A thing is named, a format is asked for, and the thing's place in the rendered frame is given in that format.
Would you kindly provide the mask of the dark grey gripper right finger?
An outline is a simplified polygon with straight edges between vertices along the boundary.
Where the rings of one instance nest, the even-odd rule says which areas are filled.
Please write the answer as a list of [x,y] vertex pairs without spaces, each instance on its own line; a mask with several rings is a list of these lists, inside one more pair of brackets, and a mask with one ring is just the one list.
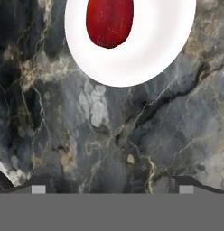
[[198,194],[208,191],[210,193],[224,194],[224,190],[204,185],[192,176],[172,176],[173,191],[178,194]]

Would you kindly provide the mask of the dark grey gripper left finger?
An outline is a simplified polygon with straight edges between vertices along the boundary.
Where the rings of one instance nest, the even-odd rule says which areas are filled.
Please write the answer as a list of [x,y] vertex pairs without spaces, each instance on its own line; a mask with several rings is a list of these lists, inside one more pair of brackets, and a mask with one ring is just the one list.
[[50,177],[31,177],[28,181],[19,186],[14,186],[8,178],[0,180],[0,194],[52,194],[54,192],[54,183]]

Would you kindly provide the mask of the white round bowl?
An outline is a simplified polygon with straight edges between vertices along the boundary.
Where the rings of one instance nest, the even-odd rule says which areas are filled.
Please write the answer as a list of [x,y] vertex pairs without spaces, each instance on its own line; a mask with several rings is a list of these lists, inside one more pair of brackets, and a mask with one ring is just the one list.
[[72,58],[90,78],[110,87],[132,87],[163,72],[181,52],[193,25],[196,0],[134,0],[125,42],[95,45],[86,29],[88,0],[67,0],[65,35]]

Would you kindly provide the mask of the red mango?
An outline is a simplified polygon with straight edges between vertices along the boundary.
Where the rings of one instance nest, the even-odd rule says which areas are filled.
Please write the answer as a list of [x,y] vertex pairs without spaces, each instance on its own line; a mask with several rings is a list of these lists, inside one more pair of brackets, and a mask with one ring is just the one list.
[[131,32],[134,0],[88,0],[86,27],[89,38],[99,47],[113,49]]

